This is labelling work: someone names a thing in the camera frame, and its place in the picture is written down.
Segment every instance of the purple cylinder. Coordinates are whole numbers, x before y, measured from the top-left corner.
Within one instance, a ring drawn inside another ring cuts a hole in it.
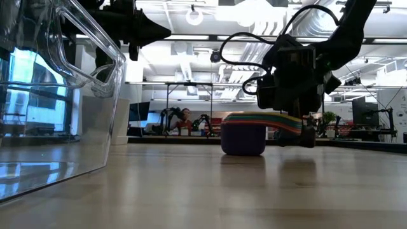
[[[266,148],[264,125],[222,124],[222,150],[227,155],[259,156]]]

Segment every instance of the clear plastic bin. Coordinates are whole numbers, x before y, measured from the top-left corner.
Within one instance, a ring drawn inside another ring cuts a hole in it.
[[[76,67],[64,20],[112,62]],[[0,0],[0,200],[106,165],[124,62],[75,0]]]

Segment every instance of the person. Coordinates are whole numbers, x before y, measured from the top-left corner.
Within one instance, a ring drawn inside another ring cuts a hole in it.
[[[191,111],[188,108],[184,108],[182,111],[182,114],[184,114],[183,118],[178,120],[172,127],[171,130],[174,130],[175,128],[178,128],[178,135],[181,136],[181,129],[188,129],[188,135],[191,135],[191,130],[192,130],[192,121],[190,121],[188,118],[190,117]]]

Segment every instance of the transparent container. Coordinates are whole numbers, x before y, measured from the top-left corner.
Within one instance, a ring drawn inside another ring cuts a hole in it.
[[[124,62],[77,1],[0,0],[0,201],[106,165]]]

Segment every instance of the computer monitor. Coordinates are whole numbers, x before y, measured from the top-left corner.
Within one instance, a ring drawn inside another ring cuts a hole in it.
[[[366,102],[365,97],[354,99],[352,101],[354,124],[374,127],[379,126],[379,114],[367,114],[370,111],[377,111],[377,109],[377,104]]]
[[[150,109],[150,102],[140,102],[138,104],[130,104],[128,120],[129,121],[147,120],[149,109]]]

